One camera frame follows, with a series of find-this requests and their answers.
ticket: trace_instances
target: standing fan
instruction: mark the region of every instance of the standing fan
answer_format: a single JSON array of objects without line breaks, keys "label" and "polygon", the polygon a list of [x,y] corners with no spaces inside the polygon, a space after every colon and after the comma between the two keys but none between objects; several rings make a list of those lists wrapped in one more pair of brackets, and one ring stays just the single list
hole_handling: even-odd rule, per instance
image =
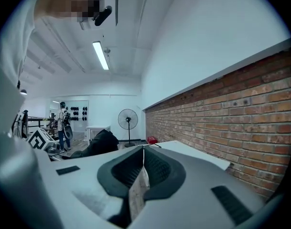
[{"label": "standing fan", "polygon": [[118,123],[123,129],[128,130],[129,143],[126,143],[124,146],[135,146],[134,143],[130,142],[130,130],[135,128],[138,123],[138,116],[136,112],[131,109],[122,110],[118,116]]}]

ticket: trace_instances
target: logo sign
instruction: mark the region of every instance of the logo sign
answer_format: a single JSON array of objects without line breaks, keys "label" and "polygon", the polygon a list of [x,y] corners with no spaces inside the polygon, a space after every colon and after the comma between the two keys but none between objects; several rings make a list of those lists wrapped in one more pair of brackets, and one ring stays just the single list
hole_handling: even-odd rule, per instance
[{"label": "logo sign", "polygon": [[31,139],[28,141],[33,148],[42,149],[45,145],[45,140],[40,135],[39,131],[37,130],[34,135],[31,137]]}]

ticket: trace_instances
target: striped shirt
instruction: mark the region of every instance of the striped shirt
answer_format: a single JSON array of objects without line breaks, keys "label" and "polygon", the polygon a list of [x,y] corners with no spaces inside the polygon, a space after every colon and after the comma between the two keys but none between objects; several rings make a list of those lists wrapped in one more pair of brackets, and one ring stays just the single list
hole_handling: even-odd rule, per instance
[{"label": "striped shirt", "polygon": [[63,130],[64,111],[65,111],[65,109],[58,110],[58,112],[55,116],[55,120],[58,121],[58,123],[57,123],[57,130],[58,131]]}]

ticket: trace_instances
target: black bag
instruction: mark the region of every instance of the black bag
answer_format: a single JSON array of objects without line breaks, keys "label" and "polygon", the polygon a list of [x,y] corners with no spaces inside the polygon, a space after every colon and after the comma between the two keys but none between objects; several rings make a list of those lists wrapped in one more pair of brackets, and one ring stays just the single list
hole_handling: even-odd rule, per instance
[{"label": "black bag", "polygon": [[118,144],[119,141],[112,132],[102,130],[91,140],[90,145],[85,150],[74,152],[70,158],[82,158],[117,151]]}]

